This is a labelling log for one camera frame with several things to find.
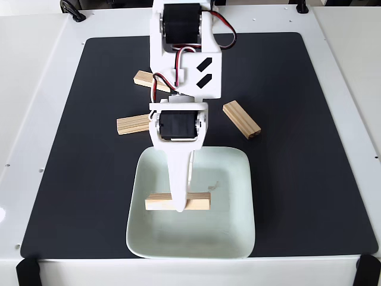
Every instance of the square bowl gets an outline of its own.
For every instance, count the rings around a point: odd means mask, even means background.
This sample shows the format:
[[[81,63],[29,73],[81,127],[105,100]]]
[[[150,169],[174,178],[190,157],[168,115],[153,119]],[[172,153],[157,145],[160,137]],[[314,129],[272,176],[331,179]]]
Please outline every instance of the square bowl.
[[[152,193],[169,192],[165,153],[147,148],[136,169],[127,222],[130,251],[147,258],[238,259],[254,248],[249,160],[229,147],[195,151],[191,192],[210,192],[210,210],[145,210]]]

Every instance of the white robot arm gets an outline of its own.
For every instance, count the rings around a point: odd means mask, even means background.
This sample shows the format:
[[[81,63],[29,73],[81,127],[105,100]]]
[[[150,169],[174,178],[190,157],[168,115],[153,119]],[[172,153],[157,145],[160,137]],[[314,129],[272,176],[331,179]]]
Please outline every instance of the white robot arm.
[[[211,10],[210,1],[154,0],[152,7],[149,134],[154,147],[167,155],[170,191],[178,212],[186,206],[193,152],[202,147],[208,129],[208,104],[202,100],[221,97],[221,48],[230,48],[236,40],[233,27]],[[221,16],[233,30],[229,46],[220,47],[214,40],[213,15]],[[164,40],[177,51],[165,51]],[[155,102],[157,79],[173,91],[160,103]]]

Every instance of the black diagonal stripe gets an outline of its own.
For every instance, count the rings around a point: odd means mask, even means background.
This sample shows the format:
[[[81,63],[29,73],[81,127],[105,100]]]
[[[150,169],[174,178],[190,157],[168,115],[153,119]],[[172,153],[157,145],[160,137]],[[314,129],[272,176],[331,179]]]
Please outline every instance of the black diagonal stripe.
[[[199,88],[203,88],[210,80],[212,79],[212,74],[209,73],[206,76],[204,76],[198,83],[197,86]]]
[[[212,63],[212,58],[206,58],[201,64],[199,64],[199,66],[197,67],[197,69],[199,71],[203,71],[205,70],[210,64]]]

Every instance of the black rubber mat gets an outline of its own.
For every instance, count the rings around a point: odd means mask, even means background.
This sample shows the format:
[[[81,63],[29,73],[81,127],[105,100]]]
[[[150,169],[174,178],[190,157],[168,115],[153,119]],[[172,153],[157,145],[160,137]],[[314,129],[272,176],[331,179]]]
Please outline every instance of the black rubber mat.
[[[228,42],[231,35],[217,35]],[[126,225],[148,132],[119,136],[116,119],[149,112],[148,37],[86,42],[21,248],[45,259],[133,258]],[[237,100],[262,128],[252,140],[222,112]],[[204,145],[250,161],[252,257],[375,253],[357,184],[302,37],[239,34],[223,51],[222,98],[209,100]]]

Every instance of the wooden block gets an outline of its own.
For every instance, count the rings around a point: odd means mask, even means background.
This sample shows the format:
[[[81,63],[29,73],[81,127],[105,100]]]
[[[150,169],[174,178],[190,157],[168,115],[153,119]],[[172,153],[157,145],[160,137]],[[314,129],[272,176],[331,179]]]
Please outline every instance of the wooden block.
[[[135,82],[136,85],[142,85],[151,88],[152,73],[147,73],[146,71],[139,70],[133,78],[133,82]],[[165,83],[161,81],[161,79],[158,79],[157,89],[159,91],[171,92],[170,88],[166,86]]]
[[[186,210],[210,210],[210,192],[189,192]],[[146,210],[175,210],[171,193],[151,194],[145,200]]]
[[[261,133],[261,128],[251,119],[249,114],[243,110],[237,101],[234,100],[225,104],[222,110],[247,139]]]
[[[129,134],[148,130],[148,114],[117,119],[118,134]]]

